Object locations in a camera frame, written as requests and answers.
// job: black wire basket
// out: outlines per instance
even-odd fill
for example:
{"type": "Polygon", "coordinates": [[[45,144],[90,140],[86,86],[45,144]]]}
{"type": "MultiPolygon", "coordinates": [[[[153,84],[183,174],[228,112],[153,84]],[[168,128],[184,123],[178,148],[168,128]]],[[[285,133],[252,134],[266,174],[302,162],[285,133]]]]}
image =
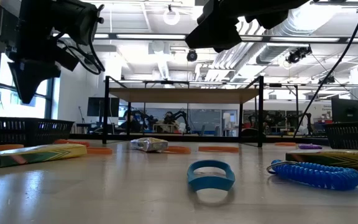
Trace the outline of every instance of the black wire basket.
{"type": "Polygon", "coordinates": [[[358,150],[358,122],[326,124],[326,134],[331,148],[358,150]]]}
{"type": "Polygon", "coordinates": [[[72,121],[0,117],[0,144],[39,146],[68,139],[72,121]]]}

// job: camera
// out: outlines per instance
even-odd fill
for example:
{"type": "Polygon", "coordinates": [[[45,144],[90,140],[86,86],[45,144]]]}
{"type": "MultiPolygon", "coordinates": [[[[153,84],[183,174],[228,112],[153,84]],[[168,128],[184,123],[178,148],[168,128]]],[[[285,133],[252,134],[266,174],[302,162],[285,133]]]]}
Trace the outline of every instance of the camera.
{"type": "Polygon", "coordinates": [[[197,61],[197,53],[196,50],[189,50],[189,53],[187,54],[187,61],[188,62],[195,62],[197,61]]]}

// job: window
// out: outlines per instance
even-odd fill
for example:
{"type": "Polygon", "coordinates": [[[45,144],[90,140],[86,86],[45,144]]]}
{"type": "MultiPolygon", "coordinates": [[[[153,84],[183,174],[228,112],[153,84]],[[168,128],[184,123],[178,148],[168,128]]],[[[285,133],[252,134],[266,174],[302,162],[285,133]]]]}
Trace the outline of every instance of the window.
{"type": "Polygon", "coordinates": [[[27,105],[16,91],[0,88],[0,116],[45,118],[46,99],[35,96],[27,105]]]}
{"type": "Polygon", "coordinates": [[[17,93],[11,69],[11,60],[1,54],[0,62],[0,116],[49,118],[52,107],[53,80],[44,80],[29,104],[23,103],[17,93]]]}
{"type": "MultiPolygon", "coordinates": [[[[1,66],[0,66],[0,83],[15,86],[13,82],[11,69],[9,68],[8,62],[11,60],[6,56],[6,54],[1,54],[1,66]]],[[[46,95],[47,94],[48,80],[44,80],[37,89],[38,94],[46,95]]]]}

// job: computer screen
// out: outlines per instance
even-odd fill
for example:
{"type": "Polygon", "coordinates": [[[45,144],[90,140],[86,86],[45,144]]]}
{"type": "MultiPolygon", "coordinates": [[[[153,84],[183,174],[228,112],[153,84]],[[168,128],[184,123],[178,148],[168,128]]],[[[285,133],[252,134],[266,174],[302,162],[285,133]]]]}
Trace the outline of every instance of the computer screen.
{"type": "Polygon", "coordinates": [[[358,100],[331,99],[333,122],[358,122],[358,100]]]}
{"type": "MultiPolygon", "coordinates": [[[[119,98],[110,98],[109,117],[118,117],[119,98]]],[[[104,116],[104,98],[89,97],[88,116],[104,116]]]]}

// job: black cable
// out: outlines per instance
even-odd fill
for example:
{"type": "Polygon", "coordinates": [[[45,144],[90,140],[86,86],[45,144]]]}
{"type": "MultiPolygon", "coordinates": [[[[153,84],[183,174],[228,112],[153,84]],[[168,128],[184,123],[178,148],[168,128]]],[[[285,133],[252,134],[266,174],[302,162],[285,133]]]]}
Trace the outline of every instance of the black cable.
{"type": "MultiPolygon", "coordinates": [[[[91,30],[94,30],[94,27],[97,25],[97,21],[93,24],[91,30]]],[[[99,63],[100,67],[101,67],[101,71],[105,72],[106,69],[104,68],[102,62],[99,60],[98,55],[96,55],[96,52],[93,48],[93,32],[89,32],[89,47],[91,48],[91,52],[94,55],[94,58],[96,59],[96,61],[99,63]]]]}
{"type": "MultiPolygon", "coordinates": [[[[320,91],[321,87],[323,87],[324,83],[326,82],[326,80],[328,79],[328,77],[332,74],[333,71],[335,71],[336,67],[342,62],[342,59],[345,57],[345,55],[347,54],[347,51],[350,49],[354,38],[356,37],[356,34],[358,32],[358,23],[356,25],[356,28],[354,29],[354,32],[352,34],[352,37],[349,40],[349,43],[347,44],[345,50],[343,51],[342,55],[340,56],[340,58],[338,59],[338,61],[335,63],[335,65],[333,66],[333,68],[328,72],[328,74],[324,77],[324,80],[321,82],[320,86],[317,88],[316,93],[313,95],[311,101],[309,102],[308,106],[305,109],[305,112],[303,112],[302,117],[301,117],[301,121],[303,121],[303,118],[305,118],[305,114],[308,112],[309,107],[311,106],[312,102],[314,101],[314,99],[316,98],[318,92],[320,91]]],[[[301,124],[298,124],[298,127],[296,128],[295,132],[293,133],[293,137],[296,137],[296,133],[299,131],[301,124]]]]}
{"type": "Polygon", "coordinates": [[[87,70],[89,71],[90,73],[92,74],[95,74],[95,75],[100,75],[101,71],[98,70],[97,72],[93,71],[92,69],[90,69],[87,65],[85,65],[85,63],[72,51],[72,50],[75,50],[77,51],[78,53],[80,53],[82,56],[84,56],[85,59],[89,60],[91,63],[93,63],[93,65],[96,67],[96,69],[98,69],[98,67],[96,66],[96,63],[90,59],[87,54],[85,52],[83,52],[81,49],[78,49],[76,47],[73,47],[73,46],[68,46],[64,41],[62,40],[57,40],[57,42],[61,43],[61,44],[64,44],[65,47],[63,48],[63,50],[68,50],[70,51],[70,53],[72,54],[73,57],[77,58],[78,61],[80,62],[80,64],[87,70]]]}
{"type": "MultiPolygon", "coordinates": [[[[92,28],[91,30],[94,29],[95,25],[97,24],[98,22],[95,22],[93,25],[92,25],[92,28]]],[[[93,47],[93,32],[89,32],[89,47],[91,48],[91,52],[93,54],[93,57],[95,58],[96,62],[87,54],[85,53],[79,44],[76,43],[76,47],[73,47],[73,46],[68,46],[64,41],[62,40],[59,40],[59,38],[61,38],[65,33],[64,32],[61,32],[59,33],[56,37],[54,37],[54,39],[57,40],[57,42],[61,43],[61,44],[64,44],[65,47],[63,48],[63,50],[66,50],[68,49],[70,51],[70,53],[76,58],[78,59],[78,61],[81,63],[81,65],[90,73],[92,74],[95,74],[95,75],[100,75],[101,72],[105,72],[106,69],[104,68],[103,64],[101,63],[98,55],[96,55],[96,52],[94,50],[94,47],[93,47]],[[85,60],[88,60],[89,62],[92,63],[93,66],[95,66],[95,68],[97,69],[97,72],[95,72],[94,70],[90,69],[89,66],[85,65],[85,63],[76,55],[74,54],[74,52],[72,51],[75,50],[77,51],[78,53],[80,53],[82,56],[84,56],[85,60]]]]}

